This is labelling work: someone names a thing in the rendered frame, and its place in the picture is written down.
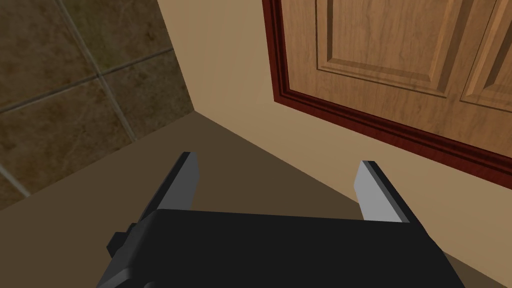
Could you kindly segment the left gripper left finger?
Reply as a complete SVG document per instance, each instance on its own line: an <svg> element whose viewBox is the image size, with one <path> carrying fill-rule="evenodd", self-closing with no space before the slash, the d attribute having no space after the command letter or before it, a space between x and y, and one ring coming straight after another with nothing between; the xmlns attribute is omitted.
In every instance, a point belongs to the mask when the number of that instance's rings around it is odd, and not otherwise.
<svg viewBox="0 0 512 288"><path fill-rule="evenodd" d="M184 151L154 193L139 221L156 210L190 210L199 178L197 154Z"/></svg>

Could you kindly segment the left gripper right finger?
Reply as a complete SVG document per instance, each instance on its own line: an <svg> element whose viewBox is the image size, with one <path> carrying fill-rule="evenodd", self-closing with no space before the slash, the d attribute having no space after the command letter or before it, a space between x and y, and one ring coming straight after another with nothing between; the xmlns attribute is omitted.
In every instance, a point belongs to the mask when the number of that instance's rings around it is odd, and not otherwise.
<svg viewBox="0 0 512 288"><path fill-rule="evenodd" d="M353 187L365 221L409 222L369 161L360 162Z"/></svg>

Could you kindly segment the brown panelled wooden door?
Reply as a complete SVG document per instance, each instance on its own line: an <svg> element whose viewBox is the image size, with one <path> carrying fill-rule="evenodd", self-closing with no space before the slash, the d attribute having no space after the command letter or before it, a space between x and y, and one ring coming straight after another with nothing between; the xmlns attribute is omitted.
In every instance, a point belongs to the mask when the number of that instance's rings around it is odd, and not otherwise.
<svg viewBox="0 0 512 288"><path fill-rule="evenodd" d="M512 0L281 0L291 90L512 158Z"/></svg>

